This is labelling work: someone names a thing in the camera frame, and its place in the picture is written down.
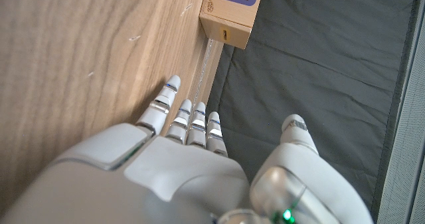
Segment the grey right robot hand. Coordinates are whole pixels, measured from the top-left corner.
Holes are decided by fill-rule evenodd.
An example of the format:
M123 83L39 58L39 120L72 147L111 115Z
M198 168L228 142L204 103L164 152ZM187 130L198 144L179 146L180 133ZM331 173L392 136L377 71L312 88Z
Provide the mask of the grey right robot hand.
M249 180L229 158L218 113L182 101L172 76L135 124L122 123L51 162L2 223L371 223L355 188L318 153L304 119Z

